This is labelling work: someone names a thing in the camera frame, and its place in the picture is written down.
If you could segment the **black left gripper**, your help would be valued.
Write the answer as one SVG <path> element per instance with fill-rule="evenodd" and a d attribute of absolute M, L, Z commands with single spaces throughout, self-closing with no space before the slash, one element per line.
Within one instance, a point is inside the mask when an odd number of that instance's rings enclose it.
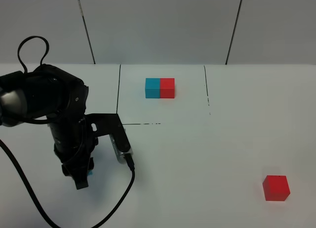
<path fill-rule="evenodd" d="M 91 154 L 98 145 L 98 139 L 92 138 L 93 127 L 86 116 L 77 121 L 64 118 L 48 125 L 62 172 L 74 180 L 78 190 L 88 187 L 87 175 L 94 168 Z"/>

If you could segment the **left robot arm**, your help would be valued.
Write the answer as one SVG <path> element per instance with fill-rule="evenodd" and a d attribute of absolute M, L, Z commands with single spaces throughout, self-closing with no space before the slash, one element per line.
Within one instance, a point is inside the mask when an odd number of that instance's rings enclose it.
<path fill-rule="evenodd" d="M 94 167 L 95 140 L 85 115 L 87 97 L 88 87 L 81 79 L 52 65 L 0 78 L 1 123 L 48 125 L 62 171 L 78 190 L 88 187 L 87 176 Z"/>

